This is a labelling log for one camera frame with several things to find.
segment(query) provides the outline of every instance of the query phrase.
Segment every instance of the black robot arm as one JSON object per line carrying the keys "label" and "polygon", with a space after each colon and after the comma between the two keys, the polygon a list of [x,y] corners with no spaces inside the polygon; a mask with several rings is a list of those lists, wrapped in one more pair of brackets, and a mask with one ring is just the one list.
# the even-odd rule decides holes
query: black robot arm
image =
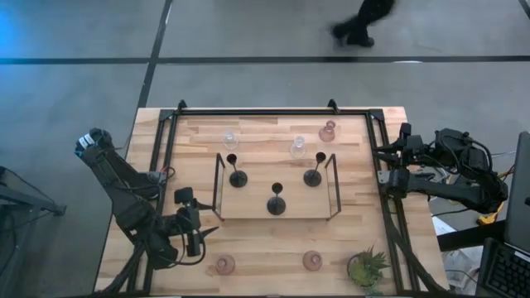
{"label": "black robot arm", "polygon": [[[432,143],[424,144],[422,137],[411,136],[411,130],[410,124],[403,123],[397,141],[374,151],[374,157],[386,161],[391,168],[378,175],[388,196],[405,198],[409,192],[419,192],[452,199],[483,214],[495,212],[508,198],[508,187],[492,171],[488,148],[469,133],[445,128],[436,132]],[[407,168],[410,165],[443,168],[451,174],[461,174],[466,182],[431,182],[429,176],[411,173]]]}
{"label": "black robot arm", "polygon": [[[128,273],[139,262],[145,251],[154,269],[175,265],[194,265],[205,256],[205,237],[218,227],[200,231],[200,209],[208,209],[193,198],[193,190],[184,188],[175,192],[175,201],[181,204],[176,214],[161,216],[152,205],[165,185],[166,172],[139,173],[116,151],[110,134],[93,128],[82,136],[75,146],[75,154],[92,170],[99,183],[112,200],[112,212],[116,224],[131,243],[134,254],[107,291],[116,291],[125,282]],[[172,247],[169,237],[187,236],[188,257],[201,254],[199,261],[177,262],[178,250]]]}

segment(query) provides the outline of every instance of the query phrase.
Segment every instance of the black floor stripe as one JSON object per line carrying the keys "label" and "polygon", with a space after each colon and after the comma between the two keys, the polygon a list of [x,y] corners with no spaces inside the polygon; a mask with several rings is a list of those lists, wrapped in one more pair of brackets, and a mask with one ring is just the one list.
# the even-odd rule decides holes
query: black floor stripe
{"label": "black floor stripe", "polygon": [[162,47],[162,41],[164,40],[164,33],[166,32],[166,23],[171,10],[173,0],[166,0],[164,8],[162,9],[162,15],[160,17],[160,23],[158,24],[157,38],[152,46],[151,59],[147,66],[146,76],[143,80],[142,91],[140,92],[140,98],[138,100],[137,108],[145,108],[147,106],[147,99],[149,98],[149,91],[151,90],[152,78],[155,75],[155,68],[157,67],[157,58],[160,54]]}
{"label": "black floor stripe", "polygon": [[485,56],[288,56],[288,57],[166,57],[166,58],[21,58],[0,59],[0,65],[138,65],[149,64],[143,88],[151,88],[156,65],[239,65],[316,63],[473,63],[530,62],[530,55]]}
{"label": "black floor stripe", "polygon": [[291,56],[291,57],[189,57],[159,58],[165,65],[310,64],[310,63],[470,63],[528,62],[530,55],[487,56]]}
{"label": "black floor stripe", "polygon": [[519,0],[519,3],[521,3],[524,12],[526,12],[527,17],[530,19],[530,5],[528,5],[527,0]]}
{"label": "black floor stripe", "polygon": [[121,65],[150,61],[150,58],[6,58],[0,59],[0,65]]}

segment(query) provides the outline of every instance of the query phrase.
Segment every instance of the computer monitor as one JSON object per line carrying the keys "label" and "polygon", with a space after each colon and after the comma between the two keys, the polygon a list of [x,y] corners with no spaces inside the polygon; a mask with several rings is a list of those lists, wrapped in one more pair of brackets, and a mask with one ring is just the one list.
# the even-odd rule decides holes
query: computer monitor
{"label": "computer monitor", "polygon": [[508,201],[504,241],[530,252],[530,133],[521,132]]}

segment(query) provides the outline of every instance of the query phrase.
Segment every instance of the person's leg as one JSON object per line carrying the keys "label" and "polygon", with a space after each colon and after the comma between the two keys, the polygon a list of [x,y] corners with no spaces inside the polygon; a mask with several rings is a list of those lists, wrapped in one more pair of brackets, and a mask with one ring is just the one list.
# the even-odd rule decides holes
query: person's leg
{"label": "person's leg", "polygon": [[394,0],[364,0],[359,13],[349,27],[346,43],[349,45],[373,46],[373,38],[368,35],[368,25],[386,17],[392,10]]}
{"label": "person's leg", "polygon": [[357,18],[357,15],[353,15],[346,21],[336,23],[331,27],[331,35],[336,39],[338,43],[342,43],[342,40],[350,33],[352,30],[354,30],[355,27],[355,19]]}

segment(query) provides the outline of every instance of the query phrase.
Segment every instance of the clear vase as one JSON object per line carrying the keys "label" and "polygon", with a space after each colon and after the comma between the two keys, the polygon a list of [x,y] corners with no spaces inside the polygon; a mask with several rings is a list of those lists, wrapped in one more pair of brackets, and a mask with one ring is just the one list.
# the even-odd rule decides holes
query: clear vase
{"label": "clear vase", "polygon": [[226,131],[224,133],[223,144],[229,150],[233,150],[238,146],[238,138],[235,136],[234,132]]}
{"label": "clear vase", "polygon": [[291,155],[295,158],[301,158],[306,154],[306,140],[302,136],[295,137],[291,145]]}

